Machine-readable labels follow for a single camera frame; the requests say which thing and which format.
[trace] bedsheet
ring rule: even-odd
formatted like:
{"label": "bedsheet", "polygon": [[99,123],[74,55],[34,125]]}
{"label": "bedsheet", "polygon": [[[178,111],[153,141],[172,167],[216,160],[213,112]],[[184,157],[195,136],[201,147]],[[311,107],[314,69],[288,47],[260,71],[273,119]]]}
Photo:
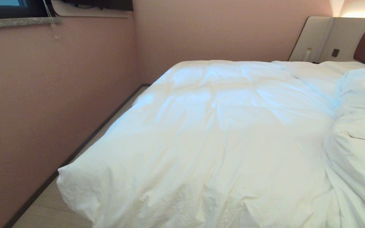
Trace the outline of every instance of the bedsheet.
{"label": "bedsheet", "polygon": [[294,76],[313,64],[290,65],[175,65],[59,169],[65,202],[95,228],[340,227],[321,160],[333,102]]}

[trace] floor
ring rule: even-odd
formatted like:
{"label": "floor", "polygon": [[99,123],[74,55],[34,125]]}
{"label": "floor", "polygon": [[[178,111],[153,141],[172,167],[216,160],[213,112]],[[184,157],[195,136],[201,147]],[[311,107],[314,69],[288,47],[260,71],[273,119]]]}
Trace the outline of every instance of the floor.
{"label": "floor", "polygon": [[[132,107],[136,98],[148,87],[142,87],[136,95],[126,103],[125,106],[106,124],[105,127],[87,144],[87,146],[77,155],[79,157],[85,150],[100,139],[108,128],[123,113]],[[64,203],[57,188],[56,180],[53,181],[46,190],[36,199],[30,208],[16,222],[13,228],[91,228],[91,221],[75,214]]]}

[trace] window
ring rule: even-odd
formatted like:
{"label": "window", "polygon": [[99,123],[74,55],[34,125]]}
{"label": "window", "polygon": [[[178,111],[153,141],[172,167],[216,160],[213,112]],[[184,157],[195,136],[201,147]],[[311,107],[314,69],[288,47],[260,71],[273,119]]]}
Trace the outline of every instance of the window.
{"label": "window", "polygon": [[[46,4],[54,12],[52,2],[46,0]],[[43,0],[0,0],[0,19],[47,16]]]}

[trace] pink wall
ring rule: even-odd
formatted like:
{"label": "pink wall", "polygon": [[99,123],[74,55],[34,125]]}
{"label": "pink wall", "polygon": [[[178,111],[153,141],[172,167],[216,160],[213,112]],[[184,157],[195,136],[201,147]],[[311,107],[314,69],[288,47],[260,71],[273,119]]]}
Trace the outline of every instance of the pink wall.
{"label": "pink wall", "polygon": [[365,18],[365,0],[345,0],[340,16]]}
{"label": "pink wall", "polygon": [[144,82],[185,60],[288,60],[308,16],[330,0],[134,0]]}
{"label": "pink wall", "polygon": [[133,19],[0,28],[0,227],[140,84]]}

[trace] white duvet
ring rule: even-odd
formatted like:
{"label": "white duvet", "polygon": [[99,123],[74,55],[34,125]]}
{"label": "white duvet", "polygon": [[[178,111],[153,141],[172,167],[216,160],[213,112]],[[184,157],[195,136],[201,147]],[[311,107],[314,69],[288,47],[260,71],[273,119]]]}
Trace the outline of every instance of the white duvet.
{"label": "white duvet", "polygon": [[337,104],[319,88],[342,74],[316,67],[177,64],[59,169],[65,202],[95,228],[340,227],[321,159]]}
{"label": "white duvet", "polygon": [[365,69],[342,77],[340,107],[325,136],[323,160],[340,206],[342,227],[365,227]]}

